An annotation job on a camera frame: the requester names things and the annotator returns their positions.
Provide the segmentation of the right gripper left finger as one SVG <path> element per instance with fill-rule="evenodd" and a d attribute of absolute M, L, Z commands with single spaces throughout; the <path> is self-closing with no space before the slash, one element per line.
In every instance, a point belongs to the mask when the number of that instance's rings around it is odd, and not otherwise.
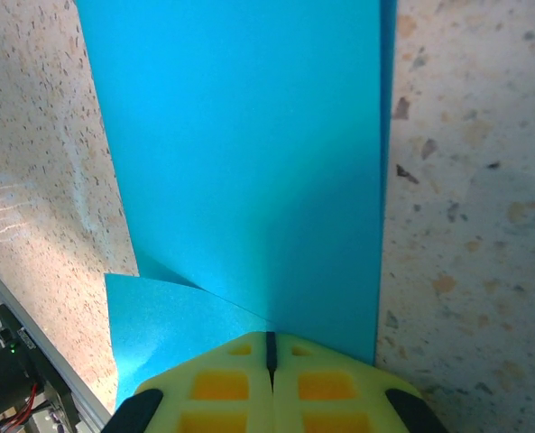
<path fill-rule="evenodd" d="M 108 432 L 272 432 L 273 333 L 253 332 L 143 382 Z"/>

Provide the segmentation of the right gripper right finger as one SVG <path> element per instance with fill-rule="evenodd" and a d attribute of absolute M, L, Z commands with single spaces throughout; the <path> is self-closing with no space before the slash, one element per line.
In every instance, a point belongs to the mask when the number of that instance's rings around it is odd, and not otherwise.
<path fill-rule="evenodd" d="M 297 336 L 271 333 L 276 432 L 446 432 L 398 376 Z"/>

